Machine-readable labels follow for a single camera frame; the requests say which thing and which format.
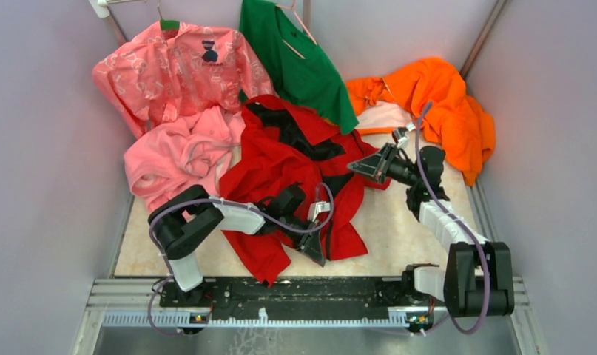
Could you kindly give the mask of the red jacket black lining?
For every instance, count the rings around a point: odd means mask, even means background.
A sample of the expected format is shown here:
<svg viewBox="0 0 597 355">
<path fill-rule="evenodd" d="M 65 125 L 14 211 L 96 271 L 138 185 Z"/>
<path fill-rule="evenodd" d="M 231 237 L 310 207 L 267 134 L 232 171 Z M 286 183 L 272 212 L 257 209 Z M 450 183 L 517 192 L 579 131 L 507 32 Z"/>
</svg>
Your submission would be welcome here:
<svg viewBox="0 0 597 355">
<path fill-rule="evenodd" d="M 357 131 L 344 135 L 313 109 L 273 95 L 247 100 L 241 115 L 245 123 L 241 159 L 220 179 L 220 196 L 268 208 L 292 186 L 303 198 L 293 215 L 305 220 L 309 204 L 327 200 L 332 194 L 332 219 L 318 232 L 323 256 L 337 261 L 367 254 L 368 248 L 351 221 L 365 189 L 384 190 L 389 184 L 372 182 L 347 166 L 377 148 Z"/>
</svg>

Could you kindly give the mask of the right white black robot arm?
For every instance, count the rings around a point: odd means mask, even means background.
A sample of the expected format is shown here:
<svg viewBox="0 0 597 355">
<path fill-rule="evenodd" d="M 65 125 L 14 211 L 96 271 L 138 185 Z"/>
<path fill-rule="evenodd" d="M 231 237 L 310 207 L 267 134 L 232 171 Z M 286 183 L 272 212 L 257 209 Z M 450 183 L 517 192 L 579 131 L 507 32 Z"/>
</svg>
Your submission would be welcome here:
<svg viewBox="0 0 597 355">
<path fill-rule="evenodd" d="M 406 185 L 408 209 L 448 254 L 444 268 L 416 264 L 407 269 L 404 301 L 419 305 L 431 295 L 455 318 L 508 316 L 515 308 L 510 249 L 476 233 L 456 215 L 441 186 L 444 159 L 441 149 L 424 146 L 411 161 L 387 143 L 348 169 L 376 183 L 391 179 Z"/>
</svg>

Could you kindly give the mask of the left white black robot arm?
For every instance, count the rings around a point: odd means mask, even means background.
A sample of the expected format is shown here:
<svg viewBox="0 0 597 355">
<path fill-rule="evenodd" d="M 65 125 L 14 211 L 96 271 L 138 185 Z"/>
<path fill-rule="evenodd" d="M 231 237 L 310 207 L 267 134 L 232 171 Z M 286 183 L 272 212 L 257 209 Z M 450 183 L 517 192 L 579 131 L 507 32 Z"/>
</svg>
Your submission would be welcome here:
<svg viewBox="0 0 597 355">
<path fill-rule="evenodd" d="M 164 285 L 158 288 L 163 307 L 196 306 L 208 293 L 195 250 L 215 230 L 240 232 L 262 237 L 281 232 L 291 246 L 324 266 L 326 256 L 320 230 L 331 222 L 334 195 L 325 183 L 318 183 L 317 197 L 325 191 L 325 200 L 316 199 L 305 219 L 296 216 L 306 196 L 297 185 L 285 188 L 278 196 L 258 203 L 239 203 L 209 195 L 201 185 L 194 185 L 151 213 L 149 236 L 159 249 L 168 268 Z"/>
</svg>

